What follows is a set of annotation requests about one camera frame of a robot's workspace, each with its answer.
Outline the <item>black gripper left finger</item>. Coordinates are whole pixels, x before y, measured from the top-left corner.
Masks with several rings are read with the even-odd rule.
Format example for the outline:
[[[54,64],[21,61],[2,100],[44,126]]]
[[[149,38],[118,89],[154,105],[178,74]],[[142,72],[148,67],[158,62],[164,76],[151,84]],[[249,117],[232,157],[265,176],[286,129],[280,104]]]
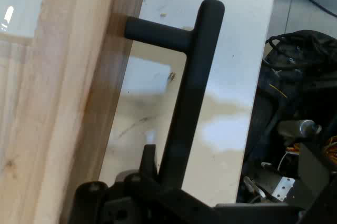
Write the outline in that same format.
[[[80,185],[68,223],[218,223],[219,214],[180,189],[159,184],[156,146],[144,147],[140,168],[111,187]]]

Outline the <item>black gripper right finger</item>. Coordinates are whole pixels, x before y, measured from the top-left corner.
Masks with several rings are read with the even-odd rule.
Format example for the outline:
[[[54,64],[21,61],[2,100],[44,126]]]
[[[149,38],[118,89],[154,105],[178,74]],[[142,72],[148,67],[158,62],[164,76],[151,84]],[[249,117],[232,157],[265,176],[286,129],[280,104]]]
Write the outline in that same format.
[[[298,174],[314,199],[297,223],[336,223],[336,164],[314,143],[301,143]]]

